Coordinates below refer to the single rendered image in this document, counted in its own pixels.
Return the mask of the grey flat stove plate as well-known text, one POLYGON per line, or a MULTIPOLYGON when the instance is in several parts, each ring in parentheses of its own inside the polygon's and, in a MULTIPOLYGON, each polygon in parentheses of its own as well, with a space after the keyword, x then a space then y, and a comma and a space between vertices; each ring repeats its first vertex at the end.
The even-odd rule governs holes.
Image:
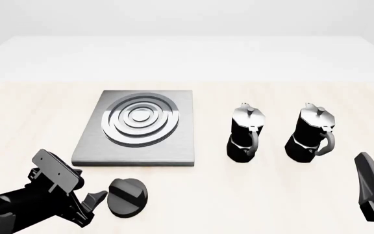
POLYGON ((75 166, 193 166, 193 92, 103 91, 71 161, 75 166))

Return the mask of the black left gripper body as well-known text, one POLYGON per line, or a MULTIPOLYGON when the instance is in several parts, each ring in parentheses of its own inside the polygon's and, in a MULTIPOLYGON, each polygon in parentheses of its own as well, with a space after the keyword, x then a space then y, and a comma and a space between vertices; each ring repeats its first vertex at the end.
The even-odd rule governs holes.
POLYGON ((93 219, 93 210, 95 207, 95 196, 88 193, 83 200, 79 202, 73 189, 71 192, 61 192, 60 208, 57 216, 77 224, 81 228, 87 226, 93 219))

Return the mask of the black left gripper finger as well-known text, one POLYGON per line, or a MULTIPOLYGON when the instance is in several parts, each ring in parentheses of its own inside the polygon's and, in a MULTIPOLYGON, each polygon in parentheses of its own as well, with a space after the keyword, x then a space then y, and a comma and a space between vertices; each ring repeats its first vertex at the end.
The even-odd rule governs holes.
POLYGON ((82 202, 86 212, 93 212, 95 208, 106 198, 108 192, 103 190, 97 193, 88 193, 82 202))

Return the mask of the black moka pot silver lid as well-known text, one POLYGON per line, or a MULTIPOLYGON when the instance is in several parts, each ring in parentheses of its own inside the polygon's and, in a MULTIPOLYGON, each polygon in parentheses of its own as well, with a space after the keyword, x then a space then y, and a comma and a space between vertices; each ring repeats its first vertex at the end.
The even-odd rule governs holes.
POLYGON ((227 155, 237 163, 248 163, 255 157, 259 135, 266 117, 248 103, 234 110, 231 118, 231 134, 227 142, 227 155))
POLYGON ((335 125, 331 113, 306 103, 300 110, 295 131, 284 147, 287 156, 299 163, 310 163, 314 157, 331 152, 336 143, 332 132, 335 125))

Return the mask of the round black stove knob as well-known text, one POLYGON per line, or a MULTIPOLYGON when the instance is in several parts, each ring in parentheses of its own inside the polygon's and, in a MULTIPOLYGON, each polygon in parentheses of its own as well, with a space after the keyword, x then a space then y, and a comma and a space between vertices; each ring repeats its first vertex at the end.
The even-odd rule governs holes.
POLYGON ((138 179, 115 179, 108 192, 108 208, 118 218, 136 216, 148 201, 147 187, 138 179))

